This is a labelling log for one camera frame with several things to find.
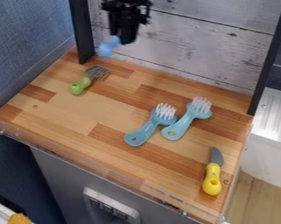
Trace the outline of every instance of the wooden board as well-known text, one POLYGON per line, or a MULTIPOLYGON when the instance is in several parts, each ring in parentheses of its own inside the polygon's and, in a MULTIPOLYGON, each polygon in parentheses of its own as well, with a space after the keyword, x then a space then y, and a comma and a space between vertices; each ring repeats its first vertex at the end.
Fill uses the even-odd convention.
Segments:
POLYGON ((79 65, 76 58, 75 51, 69 52, 8 101, 0 109, 0 121, 18 130, 1 123, 0 129, 167 200, 191 217, 215 222, 249 132, 250 97, 112 59, 94 58, 79 65), (85 76, 84 70, 93 65, 108 68, 111 75, 94 81, 84 94, 71 95, 68 84, 85 76), (124 134, 141 127, 160 102, 174 105, 181 117, 197 95, 212 101, 214 115, 194 121, 179 141, 167 141, 159 128, 142 147, 124 142, 124 134), (221 181, 226 184, 217 197, 201 190, 213 146, 225 159, 221 181))

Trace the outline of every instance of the black pole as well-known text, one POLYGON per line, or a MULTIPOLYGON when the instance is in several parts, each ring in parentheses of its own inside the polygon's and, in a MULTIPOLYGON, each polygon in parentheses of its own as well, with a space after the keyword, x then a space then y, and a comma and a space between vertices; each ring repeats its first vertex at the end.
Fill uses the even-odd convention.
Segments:
POLYGON ((88 0, 69 0, 80 64, 95 55, 88 0))
POLYGON ((266 83, 267 83, 267 80, 270 75, 270 70, 274 64, 274 61, 277 56, 280 45, 281 45, 281 15, 280 15, 279 21, 277 23, 277 29, 275 30, 266 60, 263 64, 263 69, 262 69, 261 75, 258 78, 258 81, 256 84, 255 93, 252 96, 249 110, 247 112, 251 116, 254 116, 256 113, 258 103, 260 102, 262 94, 263 94, 263 90, 266 87, 266 83))

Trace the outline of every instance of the blue utensil handle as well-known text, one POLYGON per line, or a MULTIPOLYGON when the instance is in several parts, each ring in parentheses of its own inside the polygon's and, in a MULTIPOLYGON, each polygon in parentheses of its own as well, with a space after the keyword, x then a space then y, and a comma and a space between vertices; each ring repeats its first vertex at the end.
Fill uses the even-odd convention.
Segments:
POLYGON ((189 128, 189 125, 195 117, 196 116, 193 114, 183 115, 183 117, 180 118, 175 124, 162 129, 161 132, 163 136, 168 140, 178 140, 185 134, 185 132, 189 128))
POLYGON ((147 142, 157 126, 158 122, 153 122, 152 119, 150 119, 141 129, 125 135, 124 140, 131 146, 140 146, 147 142))

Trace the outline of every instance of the yellow handle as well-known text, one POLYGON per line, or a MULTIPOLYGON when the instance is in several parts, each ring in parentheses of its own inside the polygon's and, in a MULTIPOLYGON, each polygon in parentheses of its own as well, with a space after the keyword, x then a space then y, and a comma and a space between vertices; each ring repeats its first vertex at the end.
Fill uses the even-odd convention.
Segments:
POLYGON ((202 183, 202 190, 209 195, 217 195, 221 191, 220 166, 216 163, 207 165, 207 176, 202 183))

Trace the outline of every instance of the yellow object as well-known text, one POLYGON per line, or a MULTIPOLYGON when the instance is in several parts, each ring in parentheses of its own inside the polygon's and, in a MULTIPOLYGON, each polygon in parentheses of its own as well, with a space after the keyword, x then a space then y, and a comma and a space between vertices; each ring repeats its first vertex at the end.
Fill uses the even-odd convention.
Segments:
POLYGON ((9 219, 9 224, 32 224, 32 222, 21 213, 16 213, 9 219))
POLYGON ((207 176, 202 183, 202 190, 209 195, 217 195, 221 191, 220 166, 216 163, 207 165, 207 176))

